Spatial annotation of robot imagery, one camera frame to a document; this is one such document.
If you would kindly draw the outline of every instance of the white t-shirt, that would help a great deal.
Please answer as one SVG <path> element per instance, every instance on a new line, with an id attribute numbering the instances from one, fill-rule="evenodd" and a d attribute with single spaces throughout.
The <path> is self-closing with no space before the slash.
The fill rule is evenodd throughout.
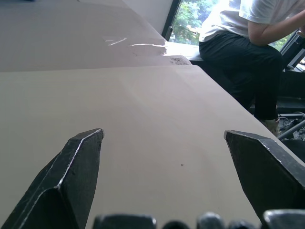
<path id="1" fill-rule="evenodd" d="M 203 22 L 200 42 L 222 31 L 248 37 L 248 20 L 274 24 L 305 9 L 305 0 L 220 0 Z"/>

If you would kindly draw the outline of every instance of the sneaker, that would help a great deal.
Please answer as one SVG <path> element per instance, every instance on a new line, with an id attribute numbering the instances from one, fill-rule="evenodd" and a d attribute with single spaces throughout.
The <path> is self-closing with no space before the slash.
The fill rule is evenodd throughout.
<path id="1" fill-rule="evenodd" d="M 274 134 L 276 137 L 279 137 L 279 135 L 281 134 L 281 131 L 280 131 L 280 127 L 279 127 L 279 124 L 280 124 L 280 119 L 278 118 L 277 120 L 265 120 L 265 121 L 261 121 L 260 122 L 262 124 L 264 124 L 264 126 L 267 127 L 268 130 L 270 130 L 270 132 L 272 134 Z"/>

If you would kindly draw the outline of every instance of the black pants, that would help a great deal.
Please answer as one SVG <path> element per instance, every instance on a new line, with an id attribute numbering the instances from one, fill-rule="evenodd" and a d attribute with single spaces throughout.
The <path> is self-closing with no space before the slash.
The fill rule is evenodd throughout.
<path id="1" fill-rule="evenodd" d="M 255 98 L 256 118 L 277 118 L 276 101 L 283 70 L 279 51 L 254 45 L 248 38 L 231 32 L 200 42 L 199 48 L 205 63 L 217 70 L 216 82 L 244 108 L 248 109 Z"/>

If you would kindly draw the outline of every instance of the foliage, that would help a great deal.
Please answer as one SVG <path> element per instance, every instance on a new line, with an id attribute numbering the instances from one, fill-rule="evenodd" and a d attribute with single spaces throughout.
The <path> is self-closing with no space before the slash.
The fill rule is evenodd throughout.
<path id="1" fill-rule="evenodd" d="M 202 22 L 217 3 L 218 0 L 183 0 L 173 23 L 170 42 L 198 45 Z M 280 50 L 290 37 L 291 35 L 270 45 Z"/>

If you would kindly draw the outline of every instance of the person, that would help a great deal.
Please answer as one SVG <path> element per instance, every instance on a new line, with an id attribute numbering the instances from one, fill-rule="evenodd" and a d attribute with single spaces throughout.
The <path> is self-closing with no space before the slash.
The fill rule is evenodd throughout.
<path id="1" fill-rule="evenodd" d="M 243 107 L 255 98 L 254 116 L 279 135 L 276 109 L 283 57 L 269 46 L 299 28 L 305 0 L 223 0 L 203 22 L 200 56 L 222 71 L 223 88 Z"/>

